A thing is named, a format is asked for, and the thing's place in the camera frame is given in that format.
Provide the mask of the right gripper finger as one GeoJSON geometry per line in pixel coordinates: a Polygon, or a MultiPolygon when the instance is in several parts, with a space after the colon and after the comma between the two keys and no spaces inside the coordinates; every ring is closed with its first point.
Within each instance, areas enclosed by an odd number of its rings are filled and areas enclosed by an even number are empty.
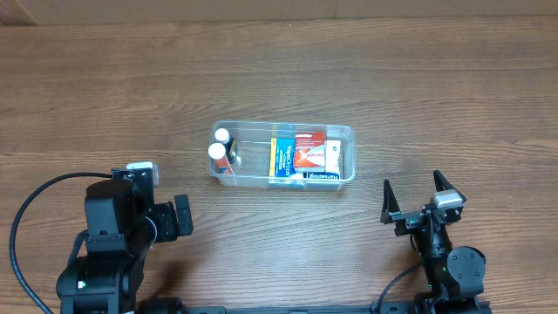
{"type": "Polygon", "coordinates": [[[436,190],[438,192],[451,190],[451,189],[455,190],[461,197],[462,201],[466,202],[466,197],[454,185],[452,185],[438,169],[433,171],[433,179],[434,179],[436,190]]]}
{"type": "Polygon", "coordinates": [[[393,223],[401,214],[401,211],[388,179],[383,182],[383,193],[380,221],[383,224],[393,223]]]}

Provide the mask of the white orange plaster box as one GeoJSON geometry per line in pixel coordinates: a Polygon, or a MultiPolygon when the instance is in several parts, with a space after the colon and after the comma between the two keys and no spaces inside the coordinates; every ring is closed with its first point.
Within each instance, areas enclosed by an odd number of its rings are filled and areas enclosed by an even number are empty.
{"type": "Polygon", "coordinates": [[[341,171],[339,168],[339,160],[341,156],[341,141],[326,140],[325,141],[325,165],[322,171],[308,172],[308,179],[328,179],[339,180],[341,171]]]}

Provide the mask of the orange tube white cap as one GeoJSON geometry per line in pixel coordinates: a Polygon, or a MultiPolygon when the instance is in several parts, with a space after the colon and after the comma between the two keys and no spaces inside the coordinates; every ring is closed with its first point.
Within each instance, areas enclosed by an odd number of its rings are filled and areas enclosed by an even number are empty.
{"type": "Polygon", "coordinates": [[[208,155],[215,162],[216,167],[222,174],[233,174],[227,155],[227,149],[221,143],[213,143],[208,147],[208,155]]]}

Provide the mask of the red white small box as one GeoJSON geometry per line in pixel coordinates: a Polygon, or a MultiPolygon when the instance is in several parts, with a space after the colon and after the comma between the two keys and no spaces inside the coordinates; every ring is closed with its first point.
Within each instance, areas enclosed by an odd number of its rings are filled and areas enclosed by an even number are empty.
{"type": "Polygon", "coordinates": [[[293,168],[297,173],[322,172],[325,169],[326,133],[297,133],[293,168]]]}

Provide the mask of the black bottle white cap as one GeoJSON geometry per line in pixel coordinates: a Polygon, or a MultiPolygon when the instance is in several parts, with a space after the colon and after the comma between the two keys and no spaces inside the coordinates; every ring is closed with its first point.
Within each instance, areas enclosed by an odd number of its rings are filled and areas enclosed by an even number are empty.
{"type": "Polygon", "coordinates": [[[214,138],[225,147],[228,161],[235,163],[237,160],[237,147],[235,138],[231,135],[230,131],[226,128],[219,128],[214,132],[214,138]]]}

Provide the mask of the blue yellow VapoDrops box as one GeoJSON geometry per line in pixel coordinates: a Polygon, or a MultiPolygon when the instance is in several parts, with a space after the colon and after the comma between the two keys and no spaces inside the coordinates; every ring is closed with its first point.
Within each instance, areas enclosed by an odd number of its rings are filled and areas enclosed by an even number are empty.
{"type": "Polygon", "coordinates": [[[295,174],[293,156],[296,140],[290,138],[272,138],[270,150],[269,176],[290,177],[295,174]]]}

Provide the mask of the clear plastic container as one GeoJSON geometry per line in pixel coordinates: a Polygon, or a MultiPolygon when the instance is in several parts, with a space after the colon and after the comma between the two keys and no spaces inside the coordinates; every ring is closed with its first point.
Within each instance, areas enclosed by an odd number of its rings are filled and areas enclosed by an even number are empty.
{"type": "Polygon", "coordinates": [[[349,126],[218,120],[208,172],[225,186],[338,189],[356,176],[349,126]]]}

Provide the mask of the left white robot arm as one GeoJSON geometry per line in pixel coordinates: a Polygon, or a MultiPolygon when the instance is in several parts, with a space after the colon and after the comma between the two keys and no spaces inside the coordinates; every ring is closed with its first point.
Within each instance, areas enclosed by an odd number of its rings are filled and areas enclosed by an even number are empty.
{"type": "Polygon", "coordinates": [[[188,196],[156,204],[151,183],[94,183],[86,190],[85,215],[87,230],[57,280],[62,313],[133,312],[149,249],[193,233],[188,196]]]}

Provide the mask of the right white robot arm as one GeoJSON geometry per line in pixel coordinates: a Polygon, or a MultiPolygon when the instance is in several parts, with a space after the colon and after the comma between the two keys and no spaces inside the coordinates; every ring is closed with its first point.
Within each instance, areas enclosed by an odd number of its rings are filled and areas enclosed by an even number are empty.
{"type": "Polygon", "coordinates": [[[470,246],[454,248],[446,228],[461,219],[466,197],[444,175],[433,172],[436,192],[418,211],[403,213],[388,180],[380,221],[395,225],[396,236],[408,235],[420,261],[396,276],[371,306],[372,313],[487,314],[490,303],[481,302],[487,259],[470,246]],[[386,302],[389,290],[403,277],[422,268],[429,290],[409,302],[386,302]]]}

